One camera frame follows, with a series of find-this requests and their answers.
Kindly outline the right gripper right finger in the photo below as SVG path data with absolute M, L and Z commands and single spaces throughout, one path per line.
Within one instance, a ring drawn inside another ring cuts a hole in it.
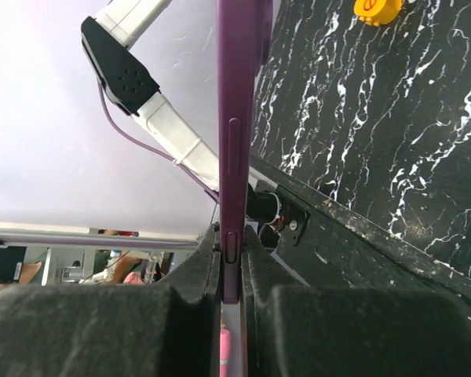
M 471 327 L 444 295 L 308 287 L 252 228 L 241 267 L 247 376 L 471 376 Z

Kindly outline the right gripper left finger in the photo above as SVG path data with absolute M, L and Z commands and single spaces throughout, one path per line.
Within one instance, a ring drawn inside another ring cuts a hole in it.
M 217 225 L 159 282 L 0 291 L 0 376 L 216 376 Z

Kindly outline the purple smartphone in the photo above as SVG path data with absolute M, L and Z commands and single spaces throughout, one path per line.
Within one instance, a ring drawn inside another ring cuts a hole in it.
M 225 304 L 239 302 L 255 78 L 268 59 L 271 1 L 217 2 L 220 246 Z

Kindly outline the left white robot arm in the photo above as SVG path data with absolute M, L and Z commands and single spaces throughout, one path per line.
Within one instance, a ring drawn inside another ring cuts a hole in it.
M 159 142 L 159 154 L 189 174 L 221 207 L 234 232 L 245 220 L 280 216 L 273 193 L 255 192 L 249 176 L 254 81 L 267 60 L 270 1 L 219 1 L 219 149 L 214 152 L 173 108 L 131 48 L 166 9 L 165 1 L 112 1 L 82 22 L 82 47 L 97 76 L 101 100 L 113 104 Z

